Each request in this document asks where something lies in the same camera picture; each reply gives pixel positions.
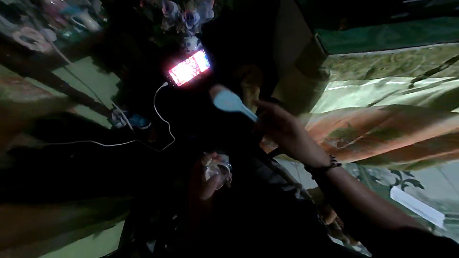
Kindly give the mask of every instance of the curtain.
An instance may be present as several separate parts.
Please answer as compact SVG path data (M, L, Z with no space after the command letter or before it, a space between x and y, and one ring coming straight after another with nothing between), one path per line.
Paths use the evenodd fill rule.
M273 96L342 162L420 169L459 158L458 53L441 44L333 55L315 77L302 56Z

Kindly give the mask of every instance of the bracelet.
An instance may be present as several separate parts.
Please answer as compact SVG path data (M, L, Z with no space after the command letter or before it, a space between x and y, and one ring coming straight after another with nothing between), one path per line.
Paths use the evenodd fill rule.
M304 169L306 171L308 171L309 173L313 174L311 179L314 179L314 175L315 174L324 174L325 172L329 171L332 168L337 168L337 167L341 167L342 166L342 164L339 163L336 160L335 156L333 156L333 155L329 155L329 156L330 156L330 163L331 163L330 166L320 167L320 168L311 168L311 167L308 167L306 165L304 166Z

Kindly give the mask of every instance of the light blue plastic spoon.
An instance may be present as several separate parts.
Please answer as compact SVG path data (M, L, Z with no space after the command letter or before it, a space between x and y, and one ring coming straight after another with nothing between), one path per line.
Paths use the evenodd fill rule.
M257 115L255 115L242 103L242 100L238 95L224 87L220 87L219 90L220 91L218 93L213 95L213 104L218 109L226 112L241 112L254 122L257 121Z

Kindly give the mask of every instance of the glowing phone screen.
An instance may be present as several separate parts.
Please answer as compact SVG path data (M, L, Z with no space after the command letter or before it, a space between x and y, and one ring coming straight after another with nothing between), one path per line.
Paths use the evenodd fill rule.
M204 50L200 50L190 58L170 69L169 74L177 86L182 86L184 83L190 81L209 68L210 65L206 58L206 53Z

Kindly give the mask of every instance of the white paper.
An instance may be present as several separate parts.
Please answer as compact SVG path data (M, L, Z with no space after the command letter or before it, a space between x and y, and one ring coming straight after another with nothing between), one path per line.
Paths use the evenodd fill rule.
M391 198L419 216L432 222L434 225L444 228L445 215L429 205L419 201L397 187L391 189Z

